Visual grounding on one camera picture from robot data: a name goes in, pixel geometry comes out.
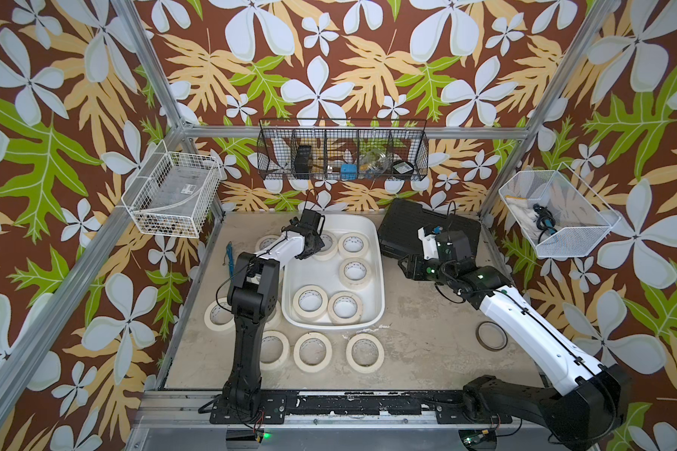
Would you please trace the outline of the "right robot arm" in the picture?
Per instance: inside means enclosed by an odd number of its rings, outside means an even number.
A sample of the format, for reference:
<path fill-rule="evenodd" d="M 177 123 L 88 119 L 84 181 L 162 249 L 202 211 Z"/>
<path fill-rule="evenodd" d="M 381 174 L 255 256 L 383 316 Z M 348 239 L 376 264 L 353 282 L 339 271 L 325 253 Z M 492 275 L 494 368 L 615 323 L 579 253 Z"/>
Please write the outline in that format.
<path fill-rule="evenodd" d="M 446 287 L 494 321 L 550 383 L 541 388 L 481 376 L 462 390 L 468 417 L 517 417 L 547 428 L 551 443 L 570 450 L 587 450 L 624 424 L 631 389 L 624 370 L 601 363 L 560 333 L 500 270 L 477 266 L 466 234 L 422 227 L 417 238 L 421 254 L 399 261 L 405 277 Z"/>

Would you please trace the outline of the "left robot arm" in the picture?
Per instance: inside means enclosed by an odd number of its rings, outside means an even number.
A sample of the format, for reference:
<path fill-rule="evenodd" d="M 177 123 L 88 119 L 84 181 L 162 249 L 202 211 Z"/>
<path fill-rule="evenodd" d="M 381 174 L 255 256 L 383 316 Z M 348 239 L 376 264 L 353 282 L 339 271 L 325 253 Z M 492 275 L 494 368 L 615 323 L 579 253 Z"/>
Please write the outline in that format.
<path fill-rule="evenodd" d="M 325 216 L 304 210 L 291 218 L 277 240 L 258 253 L 238 256 L 227 301 L 235 328 L 233 364 L 221 394 L 214 399 L 211 422 L 250 423 L 261 416 L 261 343 L 278 302 L 281 270 L 292 260 L 304 260 L 323 249 Z"/>

